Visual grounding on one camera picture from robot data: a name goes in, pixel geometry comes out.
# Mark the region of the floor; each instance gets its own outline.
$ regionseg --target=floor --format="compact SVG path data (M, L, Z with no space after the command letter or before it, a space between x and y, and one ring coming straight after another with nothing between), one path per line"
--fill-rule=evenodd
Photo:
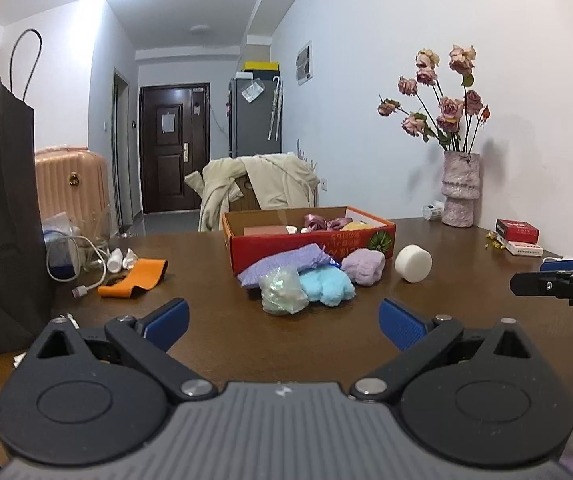
M196 232L199 219L199 210L150 213L138 219L128 230L128 234L131 236L147 236Z

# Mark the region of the brown tabletop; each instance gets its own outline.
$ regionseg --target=brown tabletop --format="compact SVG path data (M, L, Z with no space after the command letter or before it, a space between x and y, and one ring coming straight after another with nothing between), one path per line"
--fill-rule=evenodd
M222 234L191 233L120 240L141 257L169 261L166 280L138 300L100 300L92 293L76 301L64 286L54 314L71 312L81 326L101 326L120 314L142 317L181 296L191 308L190 328L169 353L218 386L229 380L339 381L348 388L397 353L378 327L380 302L391 297L426 317L450 314L471 328L516 318L573 396L573 308L554 299L515 298L509 290L513 273L536 270L539 258L485 249L486 231L478 228L423 219L396 223L396 253L420 245L433 255L431 274L411 285L389 262L378 285L359 288L340 308L265 314L258 297L232 275ZM11 362L0 356L0 387ZM1 447L0 460L6 460Z

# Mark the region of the doorway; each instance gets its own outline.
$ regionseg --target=doorway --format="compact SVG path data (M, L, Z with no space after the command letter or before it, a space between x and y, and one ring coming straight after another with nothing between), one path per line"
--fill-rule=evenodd
M184 177L210 158L210 84L140 89L140 171L144 213L199 209Z
M133 225L131 170L129 164L129 85L114 73L111 117L111 162L113 169L113 200L119 234Z

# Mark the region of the vase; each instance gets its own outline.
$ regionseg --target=vase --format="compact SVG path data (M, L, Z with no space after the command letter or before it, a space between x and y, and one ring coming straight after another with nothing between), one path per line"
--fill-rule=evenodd
M479 198L479 154L444 152L442 194L446 197L442 222L453 227L473 225L474 201Z

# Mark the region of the brown front door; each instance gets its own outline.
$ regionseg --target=brown front door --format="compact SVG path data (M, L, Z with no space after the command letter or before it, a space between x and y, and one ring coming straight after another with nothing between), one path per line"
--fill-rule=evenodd
M208 84L140 90L140 163L145 213L199 209L184 177L209 158Z

